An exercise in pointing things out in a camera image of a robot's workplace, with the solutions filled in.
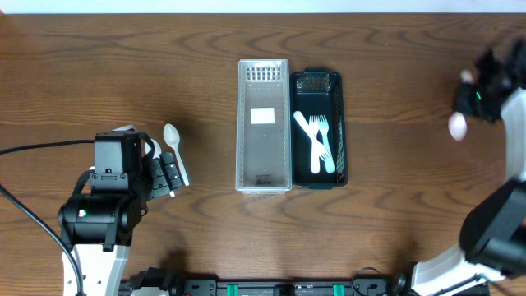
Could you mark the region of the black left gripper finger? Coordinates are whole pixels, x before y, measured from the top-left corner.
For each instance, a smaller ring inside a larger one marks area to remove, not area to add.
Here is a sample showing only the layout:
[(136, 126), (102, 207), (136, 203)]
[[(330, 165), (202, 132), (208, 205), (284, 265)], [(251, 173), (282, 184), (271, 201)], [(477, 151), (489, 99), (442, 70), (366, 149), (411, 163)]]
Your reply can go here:
[(171, 152), (164, 152), (159, 155), (164, 177), (170, 190), (178, 190), (183, 183), (176, 164), (176, 160)]
[(150, 198), (159, 198), (170, 193), (168, 182), (164, 175), (159, 158), (153, 158), (148, 164), (148, 171), (152, 179)]

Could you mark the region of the white plastic fork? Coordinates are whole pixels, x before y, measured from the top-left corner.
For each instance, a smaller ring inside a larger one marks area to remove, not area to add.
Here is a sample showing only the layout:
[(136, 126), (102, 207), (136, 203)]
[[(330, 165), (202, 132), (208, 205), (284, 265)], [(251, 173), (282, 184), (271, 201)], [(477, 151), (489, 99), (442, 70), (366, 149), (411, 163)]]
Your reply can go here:
[(311, 133), (311, 130), (309, 128), (309, 122), (305, 119), (304, 115), (301, 111), (295, 111), (293, 113), (293, 118), (297, 122), (297, 124), (300, 126), (300, 128), (305, 132), (307, 137), (311, 140), (311, 143), (314, 143), (316, 145), (316, 148), (318, 149), (318, 156), (320, 159), (324, 160), (327, 158), (328, 153), (325, 149), (324, 145), (317, 139), (317, 137), (314, 137)]
[[(315, 116), (309, 117), (309, 128), (314, 137), (317, 137), (319, 132), (319, 125)], [(320, 158), (318, 156), (318, 149), (314, 143), (311, 144), (311, 172), (318, 174), (321, 170)]]
[(330, 143), (328, 139), (328, 133), (329, 133), (330, 127), (329, 127), (329, 123), (325, 115), (320, 115), (318, 117), (318, 125), (319, 125), (319, 131), (322, 136), (322, 143), (328, 153), (328, 156), (325, 159), (325, 171), (327, 173), (333, 173), (335, 171), (335, 163), (334, 163), (334, 158), (332, 156), (332, 152), (330, 149)]

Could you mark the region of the black plastic perforated basket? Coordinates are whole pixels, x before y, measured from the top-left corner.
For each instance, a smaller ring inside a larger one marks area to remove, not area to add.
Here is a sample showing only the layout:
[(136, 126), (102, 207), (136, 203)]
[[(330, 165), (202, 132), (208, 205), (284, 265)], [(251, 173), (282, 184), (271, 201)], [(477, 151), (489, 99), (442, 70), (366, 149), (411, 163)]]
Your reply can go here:
[(332, 189), (348, 182), (342, 78), (324, 68), (290, 76), (293, 183)]

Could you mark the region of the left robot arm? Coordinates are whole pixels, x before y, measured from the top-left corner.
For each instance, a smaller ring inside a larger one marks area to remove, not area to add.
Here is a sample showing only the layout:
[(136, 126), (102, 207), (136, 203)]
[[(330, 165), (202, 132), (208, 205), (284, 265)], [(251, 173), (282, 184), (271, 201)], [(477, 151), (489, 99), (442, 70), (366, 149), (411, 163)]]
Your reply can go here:
[(65, 295), (116, 295), (133, 229), (153, 199), (182, 187), (177, 160), (135, 130), (96, 135), (95, 164), (58, 212)]

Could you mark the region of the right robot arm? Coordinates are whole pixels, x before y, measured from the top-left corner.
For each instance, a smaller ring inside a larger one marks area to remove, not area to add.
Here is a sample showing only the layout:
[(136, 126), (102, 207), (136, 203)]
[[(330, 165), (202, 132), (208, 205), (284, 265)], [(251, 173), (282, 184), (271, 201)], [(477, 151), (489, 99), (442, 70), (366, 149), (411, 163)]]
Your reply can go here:
[(448, 125), (460, 140), (466, 117), (505, 128), (505, 180), (469, 212), (459, 242), (428, 261), (420, 261), (400, 275), (393, 295), (470, 294), (488, 282), (525, 274), (525, 42), (515, 42), (497, 60), (488, 49), (476, 62), (477, 76), (460, 74), (454, 112)]

